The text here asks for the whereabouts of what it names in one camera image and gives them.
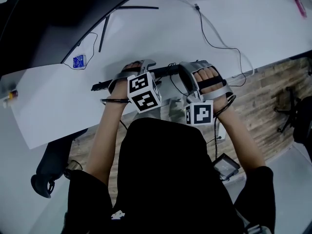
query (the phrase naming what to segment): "black device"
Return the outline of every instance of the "black device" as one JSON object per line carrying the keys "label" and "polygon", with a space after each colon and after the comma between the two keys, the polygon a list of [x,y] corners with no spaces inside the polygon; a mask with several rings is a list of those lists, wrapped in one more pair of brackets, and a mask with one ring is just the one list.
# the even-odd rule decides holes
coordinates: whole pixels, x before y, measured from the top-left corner
{"label": "black device", "polygon": [[43,197],[51,198],[55,180],[59,179],[64,173],[67,178],[70,178],[70,171],[66,170],[66,167],[68,166],[67,162],[72,142],[87,130],[84,129],[48,144],[37,167],[36,174],[30,180],[36,193]]}
{"label": "black device", "polygon": [[214,162],[214,169],[222,180],[228,180],[233,175],[238,174],[240,165],[226,154],[221,154]]}
{"label": "black device", "polygon": [[17,0],[0,29],[0,53],[5,57],[0,76],[64,63],[76,46],[126,1]]}
{"label": "black device", "polygon": [[291,108],[290,110],[274,108],[277,113],[288,115],[283,128],[278,128],[277,131],[282,133],[289,125],[294,127],[294,141],[305,146],[312,160],[312,96],[300,99],[294,96],[293,88],[286,87],[286,91],[290,94]]}

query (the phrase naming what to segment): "finger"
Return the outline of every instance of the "finger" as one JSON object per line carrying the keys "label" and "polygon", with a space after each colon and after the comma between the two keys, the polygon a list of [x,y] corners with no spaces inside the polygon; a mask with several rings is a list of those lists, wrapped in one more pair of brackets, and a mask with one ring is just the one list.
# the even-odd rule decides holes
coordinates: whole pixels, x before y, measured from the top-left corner
{"label": "finger", "polygon": [[207,76],[206,72],[203,69],[199,70],[198,73],[203,80],[209,79],[209,77]]}
{"label": "finger", "polygon": [[213,74],[214,77],[219,75],[218,72],[214,68],[209,67],[209,70],[211,71],[211,73]]}
{"label": "finger", "polygon": [[[209,67],[208,69],[209,69],[209,71],[212,73],[212,75],[213,75],[214,77],[219,76],[219,73],[218,73],[213,67]],[[219,82],[218,84],[213,85],[212,87],[213,87],[213,90],[217,90],[217,89],[219,89],[219,88],[222,88],[222,87],[223,87],[223,84],[222,84],[221,82]]]}
{"label": "finger", "polygon": [[197,82],[203,81],[203,79],[200,77],[200,75],[197,72],[194,74],[194,77]]}
{"label": "finger", "polygon": [[204,68],[204,71],[205,71],[206,75],[208,76],[208,78],[214,77],[214,75],[212,74],[212,72],[209,68]]}
{"label": "finger", "polygon": [[132,63],[129,63],[129,64],[127,64],[126,66],[124,66],[124,68],[123,68],[122,70],[127,69],[127,68],[130,68],[131,66],[132,66]]}
{"label": "finger", "polygon": [[142,63],[140,61],[135,61],[134,63],[132,63],[132,68],[136,68],[140,66],[142,66]]}

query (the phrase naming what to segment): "pink sticker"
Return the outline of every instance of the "pink sticker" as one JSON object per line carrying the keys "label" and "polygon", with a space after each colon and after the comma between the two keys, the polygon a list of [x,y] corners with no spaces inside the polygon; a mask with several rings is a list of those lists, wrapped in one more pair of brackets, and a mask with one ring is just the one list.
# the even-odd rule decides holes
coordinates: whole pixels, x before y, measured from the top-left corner
{"label": "pink sticker", "polygon": [[298,6],[298,9],[300,11],[300,14],[302,15],[303,18],[307,18],[307,12],[306,9],[304,8],[301,0],[294,0]]}

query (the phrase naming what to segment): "wire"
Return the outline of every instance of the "wire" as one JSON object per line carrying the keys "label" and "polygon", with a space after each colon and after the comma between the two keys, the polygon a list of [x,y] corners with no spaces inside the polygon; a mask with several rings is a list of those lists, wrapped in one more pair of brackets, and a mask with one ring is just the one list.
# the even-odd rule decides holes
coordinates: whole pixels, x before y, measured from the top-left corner
{"label": "wire", "polygon": [[126,127],[126,125],[120,120],[120,123],[125,127],[126,130],[128,130],[128,128]]}
{"label": "wire", "polygon": [[129,99],[101,99],[101,102],[129,103]]}
{"label": "wire", "polygon": [[246,83],[247,78],[246,78],[246,76],[245,76],[245,74],[243,73],[243,70],[242,70],[242,58],[241,58],[240,50],[239,50],[238,48],[221,48],[221,47],[215,47],[215,46],[213,46],[213,45],[208,41],[208,39],[207,39],[207,37],[206,37],[206,35],[205,35],[204,28],[203,28],[203,19],[202,19],[201,12],[200,12],[198,6],[196,6],[196,10],[198,10],[199,17],[200,17],[201,31],[202,31],[202,33],[203,33],[203,36],[204,36],[206,42],[207,42],[210,46],[212,46],[213,48],[216,48],[216,49],[235,49],[235,50],[238,51],[238,53],[239,53],[240,71],[241,71],[241,74],[244,76],[245,80],[244,80],[243,84],[241,84],[241,85],[233,85],[233,86],[230,86],[230,87],[242,87],[242,86],[244,86],[244,84]]}
{"label": "wire", "polygon": [[[212,22],[203,14],[200,12],[199,10],[199,6],[197,4],[191,4],[188,0],[185,0],[187,2],[188,5],[190,5],[191,7],[195,8],[196,10],[198,10],[199,14],[200,14],[200,20],[201,20],[201,28],[202,28],[202,33],[206,39],[206,41],[208,42],[205,34],[204,34],[204,30],[203,30],[203,26],[202,26],[202,16],[206,19],[206,21],[208,22],[208,24],[210,25],[210,27],[212,28],[212,30],[214,31],[214,33],[216,34],[216,36],[219,38],[219,40],[221,41],[221,43],[225,46],[225,48],[222,48],[222,47],[215,47],[213,45],[211,45],[209,42],[208,44],[211,45],[213,48],[216,48],[216,49],[233,49],[233,50],[237,50],[239,52],[239,63],[240,63],[240,71],[241,73],[244,75],[243,71],[242,71],[242,65],[241,65],[241,52],[239,49],[237,48],[231,48],[229,46],[227,46],[224,41],[222,40],[220,34],[218,33],[217,29],[215,28],[215,26],[212,24]],[[251,66],[252,68],[252,75],[254,75],[254,67],[252,66],[251,62],[248,60],[248,58],[244,55],[244,57],[246,58],[246,60],[248,61],[249,65]]]}
{"label": "wire", "polygon": [[96,37],[96,39],[95,39],[95,41],[93,43],[93,54],[92,54],[91,58],[88,60],[86,66],[83,69],[75,69],[75,68],[72,68],[71,66],[69,66],[68,64],[64,63],[66,66],[70,67],[73,70],[85,70],[87,68],[89,61],[91,61],[92,57],[94,56],[94,45],[96,44],[96,41],[98,39],[97,33],[90,32],[90,34],[95,34],[97,37]]}
{"label": "wire", "polygon": [[175,85],[174,82],[172,81],[171,75],[170,75],[170,80],[171,80],[172,84],[174,85],[174,87],[175,87],[181,94],[183,94],[184,96],[187,97],[186,94],[182,93],[182,92],[176,87],[176,85]]}
{"label": "wire", "polygon": [[208,145],[211,141],[213,141],[215,138],[213,138],[212,140],[209,140],[207,143],[206,143],[206,145]]}
{"label": "wire", "polygon": [[216,119],[217,119],[217,117],[218,117],[221,113],[223,113],[225,110],[227,110],[227,109],[231,106],[231,104],[234,102],[235,98],[236,98],[236,95],[232,95],[231,97],[229,97],[228,104],[226,104],[225,107],[223,107],[221,110],[219,110],[218,112],[216,112],[216,113],[214,114],[214,117],[215,117],[215,119],[214,119],[215,159],[218,158],[218,147],[217,147],[217,142],[216,142],[216,140],[217,140],[217,137],[216,137]]}
{"label": "wire", "polygon": [[121,120],[119,120],[119,121],[120,121],[120,123],[124,126],[124,128],[125,128],[126,130],[128,130],[128,128],[126,127],[125,123],[123,123]]}
{"label": "wire", "polygon": [[[175,65],[176,65],[175,62],[170,63],[170,64],[167,66],[168,68],[166,69],[165,74],[167,74],[168,70],[169,70],[172,66],[175,66]],[[159,79],[158,79],[157,81],[155,81],[155,83],[159,82],[161,78],[163,78],[163,76],[162,76],[162,77],[159,77]]]}

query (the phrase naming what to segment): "hand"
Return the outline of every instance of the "hand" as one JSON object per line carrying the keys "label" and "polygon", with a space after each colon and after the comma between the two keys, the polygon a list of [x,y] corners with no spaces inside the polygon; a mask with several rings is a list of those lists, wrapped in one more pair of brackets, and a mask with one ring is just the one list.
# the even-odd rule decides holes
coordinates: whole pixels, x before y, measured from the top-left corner
{"label": "hand", "polygon": [[[214,68],[210,67],[210,68],[204,68],[199,70],[198,72],[196,72],[194,74],[194,77],[196,79],[197,82],[203,81],[203,80],[207,80],[213,77],[218,76],[218,72],[216,70],[214,70]],[[216,85],[207,87],[207,88],[203,88],[201,90],[201,92],[203,94],[212,92],[214,90],[217,90],[219,88],[222,88],[223,84],[220,82]],[[214,113],[217,113],[218,111],[220,111],[222,108],[224,108],[227,104],[227,99],[225,95],[222,95],[216,99],[214,99]]]}
{"label": "hand", "polygon": [[[142,63],[140,62],[133,62],[128,64],[127,66],[125,66],[123,68],[123,70],[127,69],[127,68],[136,68],[136,67],[140,67],[142,65]],[[128,91],[128,80],[127,79],[120,79],[117,81],[115,88],[111,94],[111,96],[109,96],[109,99],[127,99],[127,91]]]}

